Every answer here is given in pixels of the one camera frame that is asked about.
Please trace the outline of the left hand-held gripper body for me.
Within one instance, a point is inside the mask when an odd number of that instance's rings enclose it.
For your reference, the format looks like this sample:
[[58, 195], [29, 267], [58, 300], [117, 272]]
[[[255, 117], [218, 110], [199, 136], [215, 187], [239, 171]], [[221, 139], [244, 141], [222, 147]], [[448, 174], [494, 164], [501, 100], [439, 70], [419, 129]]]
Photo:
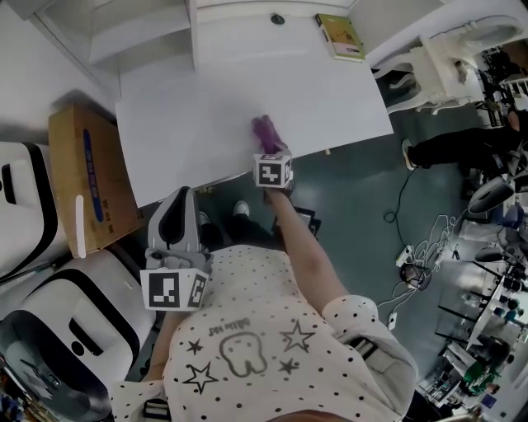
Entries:
[[146, 309], [199, 309], [205, 297], [211, 254], [149, 248], [140, 283]]

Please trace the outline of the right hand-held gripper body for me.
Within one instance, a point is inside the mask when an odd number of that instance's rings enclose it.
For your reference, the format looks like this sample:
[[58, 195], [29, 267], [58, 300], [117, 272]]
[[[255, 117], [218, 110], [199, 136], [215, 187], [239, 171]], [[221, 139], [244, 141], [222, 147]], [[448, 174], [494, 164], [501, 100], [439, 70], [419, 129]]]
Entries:
[[291, 195], [294, 173], [290, 154], [254, 154], [252, 174], [256, 187], [279, 190], [287, 197]]

